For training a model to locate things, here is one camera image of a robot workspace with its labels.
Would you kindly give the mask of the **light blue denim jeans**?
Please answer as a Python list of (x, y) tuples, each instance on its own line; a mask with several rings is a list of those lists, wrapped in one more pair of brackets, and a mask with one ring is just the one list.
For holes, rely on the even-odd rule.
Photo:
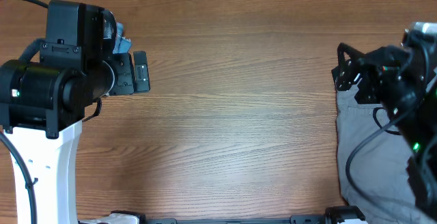
[(117, 23), (117, 35), (115, 38), (115, 46), (113, 49), (114, 54), (127, 53), (132, 46), (131, 39), (124, 36), (124, 26), (121, 23)]

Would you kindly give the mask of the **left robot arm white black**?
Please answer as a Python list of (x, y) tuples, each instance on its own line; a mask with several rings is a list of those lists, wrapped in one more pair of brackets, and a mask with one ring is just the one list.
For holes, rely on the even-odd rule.
[(19, 223), (77, 223), (76, 152), (85, 110), (150, 90), (147, 55), (111, 11), (52, 0), (46, 34), (1, 66), (1, 142), (13, 164)]

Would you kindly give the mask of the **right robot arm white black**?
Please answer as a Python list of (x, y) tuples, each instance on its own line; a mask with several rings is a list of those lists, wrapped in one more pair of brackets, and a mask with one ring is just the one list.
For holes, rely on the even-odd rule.
[(436, 221), (436, 42), (337, 49), (341, 194), (370, 223)]

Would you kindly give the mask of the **grey folded trousers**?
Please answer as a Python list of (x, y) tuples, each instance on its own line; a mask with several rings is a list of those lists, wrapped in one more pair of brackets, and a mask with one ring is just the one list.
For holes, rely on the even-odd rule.
[(337, 165), (342, 197), (357, 206), (368, 223), (433, 223), (434, 220), (415, 208), (415, 196), (408, 183), (406, 167), (412, 155), (404, 138), (383, 132), (354, 157), (350, 174), (356, 184), (376, 202), (387, 208), (391, 217), (362, 198), (346, 177), (346, 161), (352, 150), (377, 131), (373, 120), (375, 104), (358, 104), (358, 91), (337, 92)]

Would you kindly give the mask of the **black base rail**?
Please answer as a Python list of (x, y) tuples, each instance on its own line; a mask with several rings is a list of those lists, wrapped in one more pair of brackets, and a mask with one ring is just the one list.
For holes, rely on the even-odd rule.
[(334, 206), (325, 209), (324, 214), (293, 214), (287, 218), (254, 219), (193, 219), (175, 218), (149, 219), (145, 214), (114, 210), (109, 216), (97, 219), (83, 219), (76, 223), (86, 224), (367, 224), (365, 215), (356, 206)]

